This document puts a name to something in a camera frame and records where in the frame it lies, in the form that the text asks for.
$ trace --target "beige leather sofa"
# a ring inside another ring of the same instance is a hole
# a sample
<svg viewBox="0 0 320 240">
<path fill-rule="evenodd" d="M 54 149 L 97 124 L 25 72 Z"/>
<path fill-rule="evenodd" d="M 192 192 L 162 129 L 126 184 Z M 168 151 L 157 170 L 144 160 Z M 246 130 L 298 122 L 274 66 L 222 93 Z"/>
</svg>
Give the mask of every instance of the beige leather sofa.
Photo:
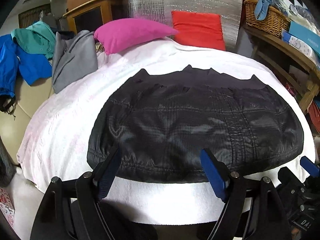
<svg viewBox="0 0 320 240">
<path fill-rule="evenodd" d="M 14 115 L 0 112 L 0 137 L 13 164 L 17 162 L 17 151 L 25 130 L 39 106 L 52 94 L 52 79 L 39 79 L 29 86 L 21 77 L 16 81 L 16 104 Z"/>
</svg>

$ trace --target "white bedsheet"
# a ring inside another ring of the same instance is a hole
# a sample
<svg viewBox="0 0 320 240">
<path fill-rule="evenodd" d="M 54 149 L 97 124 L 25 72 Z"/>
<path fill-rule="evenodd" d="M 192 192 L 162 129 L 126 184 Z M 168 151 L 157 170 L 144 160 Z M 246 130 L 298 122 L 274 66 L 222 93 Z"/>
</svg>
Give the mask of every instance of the white bedsheet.
<svg viewBox="0 0 320 240">
<path fill-rule="evenodd" d="M 108 63 L 96 72 L 50 97 L 32 117 L 17 159 L 24 176 L 33 181 L 40 191 L 45 192 L 53 176 L 70 180 L 92 170 L 86 161 L 92 127 L 109 96 L 129 77 L 141 68 L 151 75 L 159 75 L 180 71 L 188 64 L 201 69 L 213 68 L 238 79 L 249 79 L 255 74 L 282 96 L 297 114 L 304 130 L 302 154 L 285 166 L 301 181 L 308 176 L 299 161 L 304 155 L 315 160 L 310 128 L 295 99 L 264 65 L 230 52 L 182 46 L 168 38 L 108 57 L 100 54 L 99 63 L 106 61 Z M 279 169 L 248 177 L 260 179 L 268 176 L 277 186 Z M 107 200 L 132 221 L 163 225 L 214 221 L 223 208 L 222 201 L 214 195 L 209 183 L 156 184 L 116 178 Z"/>
</svg>

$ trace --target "blue box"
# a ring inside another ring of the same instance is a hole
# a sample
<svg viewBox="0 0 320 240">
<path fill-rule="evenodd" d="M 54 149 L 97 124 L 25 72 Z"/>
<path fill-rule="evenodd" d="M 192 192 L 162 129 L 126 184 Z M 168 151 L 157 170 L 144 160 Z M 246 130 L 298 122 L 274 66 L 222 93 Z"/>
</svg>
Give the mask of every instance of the blue box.
<svg viewBox="0 0 320 240">
<path fill-rule="evenodd" d="M 296 22 L 291 22 L 289 33 L 308 44 L 320 57 L 320 36 Z"/>
</svg>

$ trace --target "black strap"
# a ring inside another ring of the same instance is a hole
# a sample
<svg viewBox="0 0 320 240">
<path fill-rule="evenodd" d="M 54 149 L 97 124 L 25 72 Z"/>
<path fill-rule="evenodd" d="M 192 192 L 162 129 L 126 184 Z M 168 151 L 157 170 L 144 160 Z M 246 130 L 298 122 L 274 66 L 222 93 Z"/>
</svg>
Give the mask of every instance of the black strap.
<svg viewBox="0 0 320 240">
<path fill-rule="evenodd" d="M 6 101 L 9 99 L 10 99 L 10 102 L 8 104 L 4 105 L 6 103 Z M 14 96 L 12 98 L 9 95 L 0 95 L 0 111 L 11 114 L 13 112 L 13 109 L 11 111 L 9 111 L 9 109 L 10 109 L 10 107 L 13 106 L 15 101 L 16 101 L 16 96 Z"/>
</svg>

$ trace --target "white wall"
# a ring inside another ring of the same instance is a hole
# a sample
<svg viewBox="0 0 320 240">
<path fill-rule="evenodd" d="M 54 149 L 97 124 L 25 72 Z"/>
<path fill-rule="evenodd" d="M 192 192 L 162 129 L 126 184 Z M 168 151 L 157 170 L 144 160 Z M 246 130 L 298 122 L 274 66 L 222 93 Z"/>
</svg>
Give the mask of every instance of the white wall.
<svg viewBox="0 0 320 240">
<path fill-rule="evenodd" d="M 29 0 L 23 4 L 20 4 L 20 6 L 16 6 L 15 8 L 13 8 L 0 29 L 0 36 L 9 34 L 12 30 L 19 28 L 18 15 L 20 13 L 48 3 L 50 3 L 50 0 Z M 65 14 L 66 9 L 67 0 L 52 0 L 51 12 L 55 15 L 56 19 Z"/>
</svg>

